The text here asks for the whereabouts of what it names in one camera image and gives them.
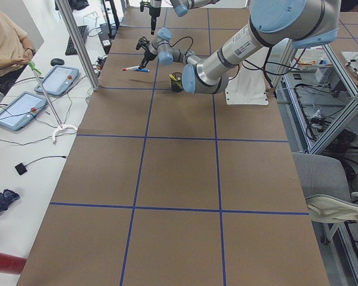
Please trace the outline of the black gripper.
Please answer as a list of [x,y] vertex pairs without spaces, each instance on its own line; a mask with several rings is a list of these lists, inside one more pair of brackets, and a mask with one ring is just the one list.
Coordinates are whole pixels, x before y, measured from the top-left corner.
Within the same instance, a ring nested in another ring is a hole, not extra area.
[[138,40],[136,45],[136,50],[138,51],[140,49],[144,50],[144,54],[143,60],[141,61],[139,68],[145,69],[148,63],[157,57],[158,52],[157,49],[153,46],[153,44],[144,36]]
[[161,14],[161,4],[161,0],[140,1],[140,11],[148,10],[151,16],[151,35],[154,35],[156,31],[156,17],[159,17]]

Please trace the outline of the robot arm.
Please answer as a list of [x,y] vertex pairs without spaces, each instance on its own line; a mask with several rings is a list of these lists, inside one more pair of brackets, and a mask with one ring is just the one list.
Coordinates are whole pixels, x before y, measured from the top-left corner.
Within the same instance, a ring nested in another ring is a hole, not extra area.
[[[154,38],[149,41],[146,37],[138,40],[136,50],[144,49],[144,57],[137,67],[137,70],[145,69],[147,64],[158,59],[161,65],[167,66],[172,63],[185,63],[186,59],[193,54],[190,48],[181,50],[175,47],[174,43],[170,43],[172,33],[169,29],[162,27],[156,30],[157,18],[161,14],[161,1],[141,1],[140,11],[143,12],[145,8],[149,10],[151,16],[151,35]],[[171,1],[170,2],[174,12],[177,16],[185,16],[189,10],[204,7],[209,4],[216,4],[217,1]]]
[[229,83],[227,72],[262,47],[271,48],[283,39],[292,40],[295,49],[333,42],[340,8],[340,1],[255,1],[248,24],[208,58],[173,48],[171,32],[161,28],[151,41],[138,40],[136,48],[144,49],[140,68],[155,58],[162,65],[183,63],[181,85],[186,92],[219,94]]

